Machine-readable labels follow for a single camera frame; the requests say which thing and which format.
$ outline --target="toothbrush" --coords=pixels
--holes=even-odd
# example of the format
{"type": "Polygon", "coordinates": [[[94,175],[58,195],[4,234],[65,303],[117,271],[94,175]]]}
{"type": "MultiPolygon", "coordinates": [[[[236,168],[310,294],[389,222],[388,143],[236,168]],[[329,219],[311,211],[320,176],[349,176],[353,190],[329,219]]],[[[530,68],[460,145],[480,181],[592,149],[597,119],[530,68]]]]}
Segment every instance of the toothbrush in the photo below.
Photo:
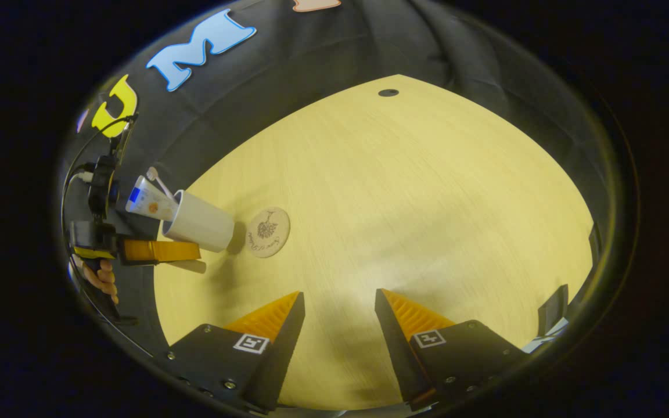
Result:
{"type": "Polygon", "coordinates": [[[170,200],[177,203],[177,201],[175,200],[175,196],[172,195],[172,193],[170,193],[170,189],[167,189],[167,186],[165,186],[164,183],[162,183],[161,178],[159,178],[159,172],[157,172],[157,170],[154,167],[149,167],[149,169],[146,170],[146,178],[148,178],[149,182],[153,182],[154,180],[156,180],[157,183],[159,183],[159,185],[161,186],[161,189],[164,190],[164,194],[166,194],[167,197],[170,198],[170,200]]]}

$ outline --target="wooden table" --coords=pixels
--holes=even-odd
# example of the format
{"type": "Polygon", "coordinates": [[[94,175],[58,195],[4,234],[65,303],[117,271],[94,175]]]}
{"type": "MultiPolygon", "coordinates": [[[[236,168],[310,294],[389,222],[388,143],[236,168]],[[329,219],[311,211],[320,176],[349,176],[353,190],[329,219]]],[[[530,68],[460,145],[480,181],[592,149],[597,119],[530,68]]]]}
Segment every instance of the wooden table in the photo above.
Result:
{"type": "Polygon", "coordinates": [[[157,266],[167,342],[303,291],[306,318],[279,399],[291,406],[401,402],[377,288],[456,323],[480,320],[522,347],[536,336],[539,306],[565,283],[574,297],[592,265],[592,218],[561,167],[487,109],[404,76],[285,117],[188,191],[241,222],[282,207],[290,236],[268,259],[202,251],[204,275],[157,266]]]}

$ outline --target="blue letter m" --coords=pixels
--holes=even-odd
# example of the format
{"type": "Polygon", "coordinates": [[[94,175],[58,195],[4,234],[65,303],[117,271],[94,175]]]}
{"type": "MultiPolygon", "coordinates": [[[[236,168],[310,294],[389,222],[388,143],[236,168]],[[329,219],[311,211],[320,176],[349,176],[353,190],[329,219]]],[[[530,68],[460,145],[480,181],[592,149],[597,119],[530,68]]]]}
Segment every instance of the blue letter m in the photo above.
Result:
{"type": "Polygon", "coordinates": [[[192,73],[190,69],[180,69],[177,63],[202,66],[205,64],[205,42],[210,42],[210,53],[218,55],[234,45],[251,37],[257,29],[243,27],[228,16],[230,9],[218,12],[197,24],[190,36],[190,42],[170,45],[159,51],[146,64],[146,68],[156,67],[167,79],[167,90],[173,92],[192,73]]]}

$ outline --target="white cup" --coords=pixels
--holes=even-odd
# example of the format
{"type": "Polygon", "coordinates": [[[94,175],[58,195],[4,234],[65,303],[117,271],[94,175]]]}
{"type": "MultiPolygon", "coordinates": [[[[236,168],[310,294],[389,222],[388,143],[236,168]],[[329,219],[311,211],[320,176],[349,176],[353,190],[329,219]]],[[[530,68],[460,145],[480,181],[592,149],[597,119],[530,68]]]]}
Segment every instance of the white cup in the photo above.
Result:
{"type": "Polygon", "coordinates": [[[185,190],[177,190],[175,199],[180,202],[177,214],[172,222],[161,222],[162,235],[170,240],[197,243],[200,248],[216,253],[228,247],[234,233],[230,214],[185,190]]]}

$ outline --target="round wooden coaster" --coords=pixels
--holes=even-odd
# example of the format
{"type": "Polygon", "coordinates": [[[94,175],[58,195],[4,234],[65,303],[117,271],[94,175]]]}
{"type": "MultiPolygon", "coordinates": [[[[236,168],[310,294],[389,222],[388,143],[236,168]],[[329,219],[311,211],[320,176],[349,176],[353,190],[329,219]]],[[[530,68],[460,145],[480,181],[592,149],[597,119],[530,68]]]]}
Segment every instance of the round wooden coaster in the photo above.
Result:
{"type": "Polygon", "coordinates": [[[255,257],[266,258],[280,251],[290,232],[290,219],[279,207],[268,207],[247,226],[246,246],[255,257]]]}

